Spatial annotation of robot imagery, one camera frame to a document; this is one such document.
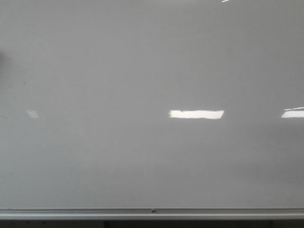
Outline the white glossy whiteboard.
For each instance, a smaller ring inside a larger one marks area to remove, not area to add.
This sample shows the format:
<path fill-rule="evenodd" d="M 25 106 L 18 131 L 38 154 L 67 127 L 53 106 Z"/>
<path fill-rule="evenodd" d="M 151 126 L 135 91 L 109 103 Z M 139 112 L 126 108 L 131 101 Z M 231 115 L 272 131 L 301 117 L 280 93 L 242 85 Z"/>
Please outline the white glossy whiteboard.
<path fill-rule="evenodd" d="M 302 208 L 301 0 L 3 0 L 0 206 Z"/>

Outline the aluminium whiteboard tray rail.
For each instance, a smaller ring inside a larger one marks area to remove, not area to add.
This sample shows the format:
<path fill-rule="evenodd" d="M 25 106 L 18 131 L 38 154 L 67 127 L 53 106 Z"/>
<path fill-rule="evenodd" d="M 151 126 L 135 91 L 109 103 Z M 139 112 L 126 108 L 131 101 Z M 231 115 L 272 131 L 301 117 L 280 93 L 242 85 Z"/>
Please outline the aluminium whiteboard tray rail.
<path fill-rule="evenodd" d="M 304 209 L 1 209 L 1 220 L 298 220 Z"/>

